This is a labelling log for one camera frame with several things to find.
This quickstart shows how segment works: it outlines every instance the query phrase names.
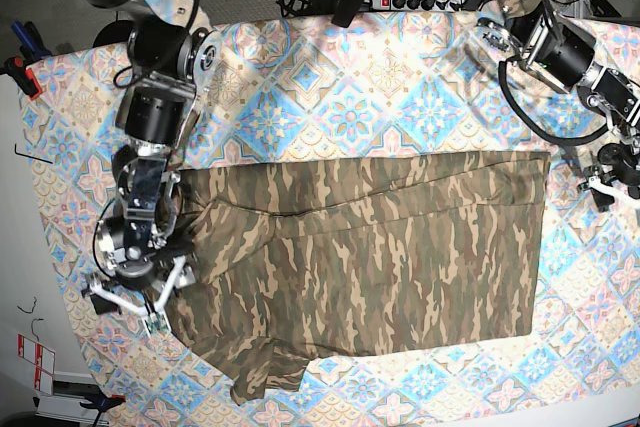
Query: red clamp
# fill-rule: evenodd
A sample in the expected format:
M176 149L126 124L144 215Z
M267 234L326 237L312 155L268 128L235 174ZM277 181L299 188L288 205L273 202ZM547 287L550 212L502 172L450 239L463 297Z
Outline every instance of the red clamp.
M20 57L7 59L4 62L2 73L9 74L31 100L37 99L42 94L42 87L40 87L38 79L30 68L24 66Z

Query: camouflage shirt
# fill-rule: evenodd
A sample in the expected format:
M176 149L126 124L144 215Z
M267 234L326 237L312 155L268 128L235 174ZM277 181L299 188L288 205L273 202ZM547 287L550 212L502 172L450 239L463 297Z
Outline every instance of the camouflage shirt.
M548 170L469 152L184 171L198 282L174 332L239 404L318 357L528 334Z

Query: patterned tablecloth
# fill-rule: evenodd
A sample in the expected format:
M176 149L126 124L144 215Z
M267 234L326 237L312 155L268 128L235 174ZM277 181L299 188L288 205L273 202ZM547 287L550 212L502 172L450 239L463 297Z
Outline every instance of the patterned tablecloth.
M313 362L297 393L236 406L231 382L172 336L145 336L129 315L96 317L80 289L94 269L91 234L113 196L114 73L124 46L45 60L44 88L22 98L27 150L53 268L96 381L123 394L116 425L398 425L492 415L640 382L640 231L616 205L599 215L560 154L510 111L475 14L369 14L349 29L327 18L219 26L225 45L209 111L191 138L195 167L472 149L548 149L534 332L526 337ZM597 57L640 74L640 31L584 24ZM550 130L602 122L575 97L514 75L520 101Z

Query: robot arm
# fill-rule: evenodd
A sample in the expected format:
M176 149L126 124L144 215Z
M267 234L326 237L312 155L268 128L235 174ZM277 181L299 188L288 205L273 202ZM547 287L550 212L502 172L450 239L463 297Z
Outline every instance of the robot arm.
M175 7L174 1L159 0L150 7L170 20L167 6ZM180 18L184 8L177 9ZM120 84L124 71L114 79L126 88L116 127L125 132L127 143L112 158L113 210L99 220L94 235L94 249L103 254L104 265L97 256L95 260L107 278L91 274L85 289L98 314L129 310L144 318L148 333L169 329L167 300L174 289L195 282L189 265L193 246L172 236L178 216L172 194L180 174L169 169L169 161L184 147L199 117L222 36L202 26L208 21L198 12L198 0L192 9L185 27L146 17L129 37L130 80ZM200 27L192 32L194 23ZM116 295L118 285L142 292L145 306ZM155 302L146 297L148 289L158 292Z
M583 171L581 190L591 190L601 212L619 199L640 208L640 95L635 82L614 68L594 60L595 39L568 19L556 16L543 0L531 13L502 26L488 18L477 24L482 37L503 52L498 79L507 103L520 119L542 139L563 148L588 144L612 132L618 144L606 144L598 163ZM551 135L529 118L513 97L507 82L507 63L546 82L559 93L576 89L585 108L600 114L603 125L578 138ZM613 182L627 186L627 194L613 190Z

